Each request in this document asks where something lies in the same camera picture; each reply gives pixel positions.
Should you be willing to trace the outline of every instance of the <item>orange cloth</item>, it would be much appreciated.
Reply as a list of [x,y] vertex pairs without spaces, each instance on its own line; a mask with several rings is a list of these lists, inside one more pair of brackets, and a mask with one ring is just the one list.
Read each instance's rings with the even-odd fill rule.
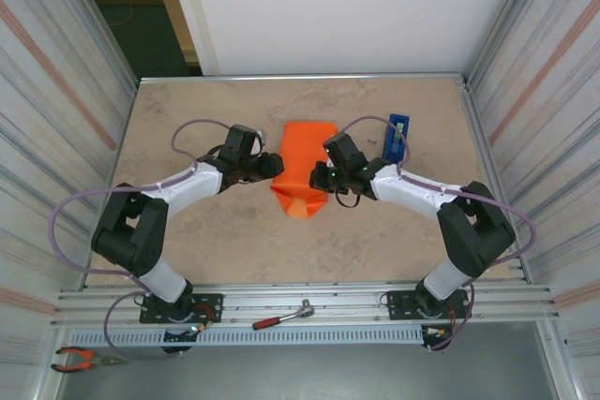
[[327,193],[308,185],[317,161],[327,161],[323,143],[338,130],[327,122],[289,122],[285,125],[279,154],[285,171],[275,177],[271,189],[287,215],[308,219],[327,203]]

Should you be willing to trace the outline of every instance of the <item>beige tabletop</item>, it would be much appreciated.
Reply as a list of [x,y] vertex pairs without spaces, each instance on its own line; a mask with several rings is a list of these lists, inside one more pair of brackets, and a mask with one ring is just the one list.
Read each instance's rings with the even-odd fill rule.
[[[329,121],[338,128],[362,115],[411,117],[406,169],[466,185],[483,181],[454,79],[324,79],[143,83],[114,181],[164,179],[188,167],[169,141],[192,118],[267,131],[276,152],[288,121]],[[350,134],[367,158],[380,156],[385,126],[363,122]],[[178,144],[195,155],[222,143],[226,130],[200,124]],[[333,197],[309,220],[285,215],[270,181],[236,185],[201,200],[167,226],[163,255],[192,283],[418,280],[445,258],[436,221],[399,205],[363,199],[355,209]],[[98,255],[94,268],[112,265]],[[508,277],[505,266],[489,277]],[[87,283],[122,284],[110,276]]]

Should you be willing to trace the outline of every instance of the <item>doorway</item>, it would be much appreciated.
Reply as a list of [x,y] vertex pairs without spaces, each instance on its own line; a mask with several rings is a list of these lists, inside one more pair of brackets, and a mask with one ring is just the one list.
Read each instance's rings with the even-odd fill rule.
[[136,78],[201,76],[179,0],[94,0]]

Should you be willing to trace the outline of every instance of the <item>corrugated metal wall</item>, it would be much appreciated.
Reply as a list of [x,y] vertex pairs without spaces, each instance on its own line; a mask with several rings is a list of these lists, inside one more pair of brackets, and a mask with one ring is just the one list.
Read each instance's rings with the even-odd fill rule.
[[505,195],[539,228],[527,260],[553,291],[589,398],[600,398],[599,11],[600,0],[524,0],[472,86]]
[[[86,0],[0,0],[0,396],[21,398],[59,289],[79,275],[56,259],[46,223],[68,194],[106,185],[135,81]],[[79,263],[101,199],[57,223]]]

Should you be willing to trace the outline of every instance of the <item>blue object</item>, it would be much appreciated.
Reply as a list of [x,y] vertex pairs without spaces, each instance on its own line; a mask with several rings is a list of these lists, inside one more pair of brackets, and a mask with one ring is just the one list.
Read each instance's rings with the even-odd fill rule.
[[[390,114],[389,121],[398,126],[404,135],[404,138],[409,137],[409,116],[400,114]],[[383,159],[387,159],[390,163],[399,163],[404,159],[405,145],[398,131],[389,126],[385,130],[385,142],[383,143]]]

